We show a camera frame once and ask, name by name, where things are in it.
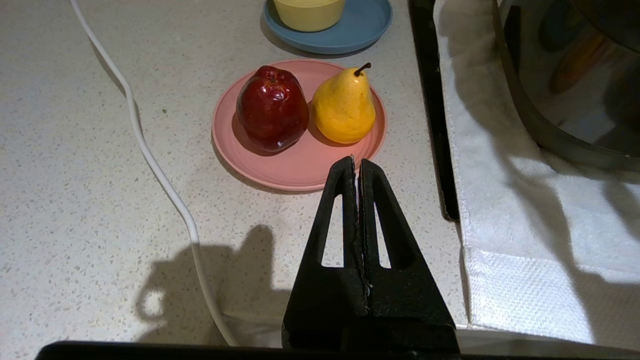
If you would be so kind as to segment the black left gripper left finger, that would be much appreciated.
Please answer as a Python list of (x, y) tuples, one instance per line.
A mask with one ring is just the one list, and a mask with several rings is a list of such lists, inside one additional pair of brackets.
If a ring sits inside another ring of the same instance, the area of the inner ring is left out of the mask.
[[(342, 196), (343, 266), (330, 268), (322, 259), (336, 196)], [(355, 162), (347, 156), (327, 174), (282, 321), (282, 347), (341, 349), (350, 328), (368, 313), (363, 272)]]

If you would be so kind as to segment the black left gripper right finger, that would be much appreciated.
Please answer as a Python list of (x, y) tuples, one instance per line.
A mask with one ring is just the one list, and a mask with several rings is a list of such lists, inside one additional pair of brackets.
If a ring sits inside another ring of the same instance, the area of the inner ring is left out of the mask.
[(383, 169), (359, 167), (359, 217), (374, 342), (392, 349), (457, 350), (456, 326)]

